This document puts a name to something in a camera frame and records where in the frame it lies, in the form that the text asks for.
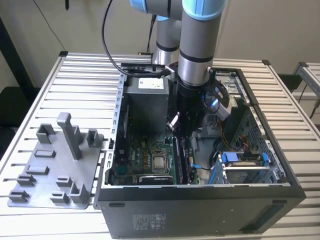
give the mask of aluminum table surface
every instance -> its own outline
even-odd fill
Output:
[[[140,55],[114,55],[114,59],[117,63],[151,62],[149,56]],[[215,59],[213,65],[242,69],[307,199],[262,235],[188,239],[320,239],[320,133],[271,66],[262,61],[235,59]],[[92,204],[85,210],[8,207],[7,196],[37,143],[36,131],[41,123],[51,123],[58,129],[56,117],[60,112],[69,112],[72,124],[79,125],[82,131],[97,128],[108,136],[118,76],[105,55],[69,53],[58,58],[0,161],[0,237],[10,240],[111,239],[103,215],[94,210]],[[95,180],[91,196],[96,187]]]

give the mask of power supply label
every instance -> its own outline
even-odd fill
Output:
[[[166,214],[133,214],[133,229],[135,231],[165,229]]]
[[[164,89],[164,79],[163,78],[140,78],[139,79],[139,89]]]

